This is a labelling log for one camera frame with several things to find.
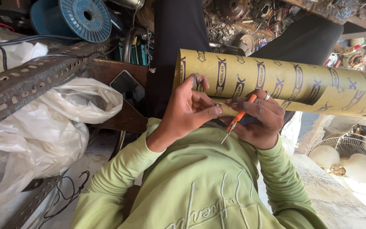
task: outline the green object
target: green object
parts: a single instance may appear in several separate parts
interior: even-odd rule
[[[122,56],[122,46],[123,43],[119,42],[119,47],[115,51],[115,60],[121,61]],[[145,45],[138,44],[132,45],[131,53],[129,56],[130,64],[138,64],[138,65],[148,65],[148,60],[146,59]]]
[[[259,150],[225,127],[207,122],[170,145],[151,152],[146,137],[160,119],[128,144],[92,178],[70,228],[327,228],[317,216],[280,136]],[[258,196],[257,164],[273,215]],[[142,186],[124,221],[124,194],[144,172]]]

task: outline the ring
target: ring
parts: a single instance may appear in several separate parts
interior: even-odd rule
[[[266,92],[266,97],[263,100],[267,101],[270,97],[270,92],[269,91],[265,91],[265,92]]]

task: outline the insulation paper roll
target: insulation paper roll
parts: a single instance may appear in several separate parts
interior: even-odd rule
[[[366,72],[181,49],[173,88],[192,73],[207,77],[208,96],[269,91],[285,110],[366,118]]]

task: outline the orange cutter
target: orange cutter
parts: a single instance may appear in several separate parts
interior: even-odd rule
[[[252,95],[249,99],[248,102],[249,103],[253,103],[255,101],[255,99],[257,98],[256,95]],[[239,112],[237,114],[237,116],[231,121],[230,125],[227,127],[227,135],[225,136],[225,138],[222,140],[221,144],[225,141],[225,139],[228,137],[228,135],[230,135],[231,131],[234,129],[234,127],[236,126],[237,122],[239,122],[242,119],[242,116],[244,116],[245,112]]]

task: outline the black phone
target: black phone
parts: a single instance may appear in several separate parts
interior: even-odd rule
[[[146,114],[145,89],[127,70],[123,70],[109,86],[121,93],[124,100],[143,117],[148,117]]]

